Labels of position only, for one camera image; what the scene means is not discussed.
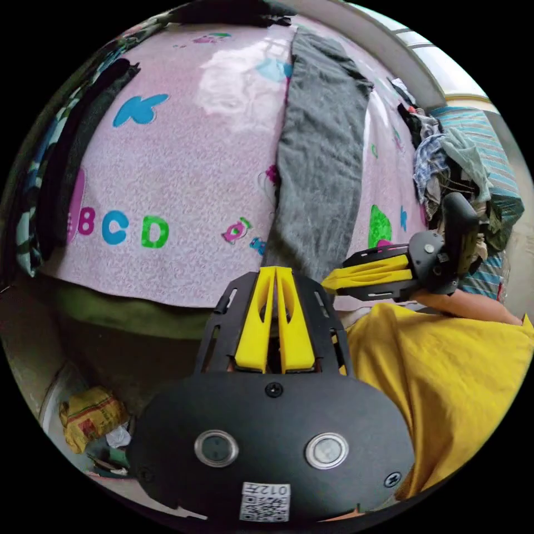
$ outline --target blue striped blanket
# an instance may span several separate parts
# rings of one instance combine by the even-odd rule
[[[458,128],[477,146],[482,163],[489,172],[488,178],[492,184],[489,192],[502,210],[503,231],[509,239],[512,228],[523,214],[525,206],[513,169],[486,114],[467,107],[441,107],[432,110],[430,114],[441,121],[445,130]],[[482,262],[476,273],[465,276],[459,287],[468,293],[479,293],[497,299],[502,264],[502,253],[490,256]]]

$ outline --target plastic bag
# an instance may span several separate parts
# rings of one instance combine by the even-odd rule
[[[502,270],[501,270],[501,283],[499,285],[499,292],[497,294],[497,300],[504,304],[506,302],[506,297],[508,296],[508,280],[510,278],[510,261],[508,260],[508,255],[506,251],[502,252]]]
[[[124,405],[102,387],[73,395],[60,406],[65,441],[75,454],[128,420]]]

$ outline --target black handle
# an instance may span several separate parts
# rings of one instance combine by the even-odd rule
[[[479,219],[473,206],[458,192],[443,199],[445,248],[459,278],[468,273],[477,245]]]

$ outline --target yellow blanket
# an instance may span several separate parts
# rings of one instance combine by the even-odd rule
[[[534,328],[378,304],[347,331],[355,375],[385,393],[409,427],[416,462],[398,499],[446,478],[482,447],[532,360]]]

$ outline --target human arm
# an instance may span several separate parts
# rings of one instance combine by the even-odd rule
[[[435,295],[426,290],[417,291],[413,296],[420,304],[442,313],[464,319],[475,319],[494,323],[521,326],[523,321],[512,315],[499,301],[484,295],[466,293],[457,289],[451,296]]]

